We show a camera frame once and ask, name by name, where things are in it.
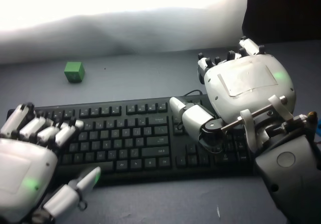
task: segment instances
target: robotic hand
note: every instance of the robotic hand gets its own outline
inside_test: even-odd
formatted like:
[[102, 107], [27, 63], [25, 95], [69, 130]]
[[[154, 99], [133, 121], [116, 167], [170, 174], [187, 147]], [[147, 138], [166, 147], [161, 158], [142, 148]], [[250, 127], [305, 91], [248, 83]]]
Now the robotic hand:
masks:
[[41, 205], [62, 150], [84, 125], [47, 117], [36, 114], [31, 103], [21, 104], [0, 130], [0, 223], [58, 224], [74, 208], [87, 207], [83, 198], [98, 181], [99, 167], [84, 171]]
[[264, 46], [242, 37], [227, 60], [198, 55], [198, 75], [216, 114], [172, 97], [171, 109], [191, 138], [212, 155], [233, 128], [245, 129], [249, 155], [278, 209], [290, 223], [321, 223], [321, 152], [315, 112], [292, 115], [290, 76]]

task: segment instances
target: gray table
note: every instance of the gray table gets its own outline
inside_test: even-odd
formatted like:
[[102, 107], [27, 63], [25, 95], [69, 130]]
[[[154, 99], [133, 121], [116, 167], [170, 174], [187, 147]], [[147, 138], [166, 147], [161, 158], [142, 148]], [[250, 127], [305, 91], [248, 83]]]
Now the gray table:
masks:
[[[267, 45], [287, 69], [297, 91], [295, 114], [321, 113], [318, 94], [321, 41]], [[69, 84], [65, 61], [0, 67], [0, 125], [8, 109], [26, 101], [36, 106], [182, 95], [205, 88], [197, 78], [196, 51], [78, 59], [85, 79]], [[225, 58], [227, 49], [202, 50]], [[64, 223], [285, 223], [262, 180], [229, 177], [100, 187], [85, 212]], [[216, 209], [220, 210], [219, 219]]]

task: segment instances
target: green cube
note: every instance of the green cube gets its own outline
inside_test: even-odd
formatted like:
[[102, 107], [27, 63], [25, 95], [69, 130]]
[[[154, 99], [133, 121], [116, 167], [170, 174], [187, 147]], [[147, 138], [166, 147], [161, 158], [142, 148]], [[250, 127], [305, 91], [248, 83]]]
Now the green cube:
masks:
[[82, 62], [67, 62], [65, 75], [69, 82], [81, 82], [85, 75], [85, 69]]

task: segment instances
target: white backdrop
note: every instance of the white backdrop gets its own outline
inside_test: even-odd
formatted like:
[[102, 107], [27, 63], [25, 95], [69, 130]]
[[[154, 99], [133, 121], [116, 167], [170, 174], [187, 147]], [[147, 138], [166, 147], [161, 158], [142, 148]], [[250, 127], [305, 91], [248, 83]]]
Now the white backdrop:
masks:
[[232, 46], [247, 0], [0, 0], [0, 63]]

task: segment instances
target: computer keyboard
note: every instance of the computer keyboard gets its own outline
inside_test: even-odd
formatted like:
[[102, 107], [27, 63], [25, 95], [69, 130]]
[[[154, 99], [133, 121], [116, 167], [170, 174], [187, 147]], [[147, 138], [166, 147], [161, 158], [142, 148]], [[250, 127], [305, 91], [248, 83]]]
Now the computer keyboard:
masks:
[[[207, 95], [185, 97], [212, 111]], [[75, 116], [84, 130], [66, 148], [58, 177], [100, 166], [102, 180], [145, 179], [250, 171], [244, 131], [228, 135], [225, 150], [211, 155], [177, 128], [170, 97], [37, 107], [52, 118]]]

